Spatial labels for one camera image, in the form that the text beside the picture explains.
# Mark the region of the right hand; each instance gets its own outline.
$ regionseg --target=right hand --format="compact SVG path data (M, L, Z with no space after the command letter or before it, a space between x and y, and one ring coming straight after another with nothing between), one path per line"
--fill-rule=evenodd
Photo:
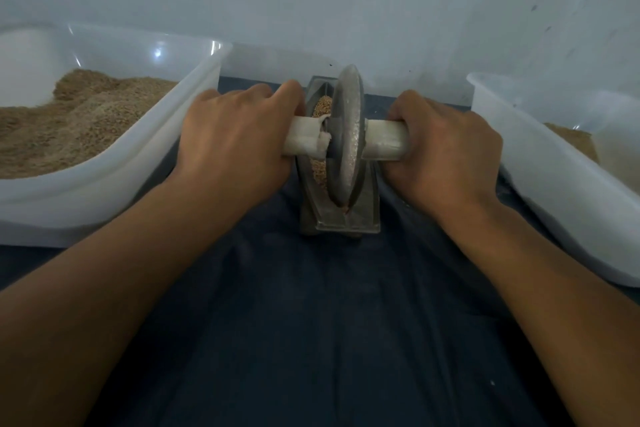
M480 115L409 90L396 99L388 119L404 120L409 130L409 152L383 164L388 182L409 203L443 228L478 205L499 203L502 138Z

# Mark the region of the white plastic bin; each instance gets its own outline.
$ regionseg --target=white plastic bin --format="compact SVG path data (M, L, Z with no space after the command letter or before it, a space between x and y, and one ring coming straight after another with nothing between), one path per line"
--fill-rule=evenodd
M229 43L69 24L0 30L0 105L47 103L55 83L82 67L116 78L179 81L108 149L81 164L0 180L0 244L69 246L122 212L180 134L194 96L218 86Z
M473 73L471 109L504 140L518 193L577 260L640 287L640 101L611 91ZM544 123L588 131L600 165Z

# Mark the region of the left hand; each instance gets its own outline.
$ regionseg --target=left hand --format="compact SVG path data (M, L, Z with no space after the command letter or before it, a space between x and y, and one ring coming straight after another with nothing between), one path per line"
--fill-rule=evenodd
M304 115L295 80L274 94L259 84L246 91L198 95L182 125L178 160L168 182L180 183L210 212L239 220L285 183L291 158L282 156L294 114Z

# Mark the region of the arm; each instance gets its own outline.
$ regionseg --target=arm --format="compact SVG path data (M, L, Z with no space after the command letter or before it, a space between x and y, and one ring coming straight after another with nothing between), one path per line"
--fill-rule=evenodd
M473 112L405 92L412 150L388 180L491 280L581 426L640 421L640 307L495 197L502 140Z
M184 120L168 180L0 293L0 424L82 425L164 291L287 179L295 82L219 97Z

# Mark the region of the grain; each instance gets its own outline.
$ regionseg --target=grain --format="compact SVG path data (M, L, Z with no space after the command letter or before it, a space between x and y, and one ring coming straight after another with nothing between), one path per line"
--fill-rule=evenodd
M75 69L56 83L49 103L0 107L0 179L47 174L100 154L175 85Z
M589 157L593 162L599 164L598 154L589 132L573 130L572 128L566 128L552 123L546 123L545 126L547 126L547 128L553 131L556 135L559 135L569 142L573 147L578 149L585 156Z
M333 99L330 96L321 97L316 103L312 116L318 118L322 115L331 115L332 102ZM326 190L326 161L311 159L311 169L314 172L314 180Z

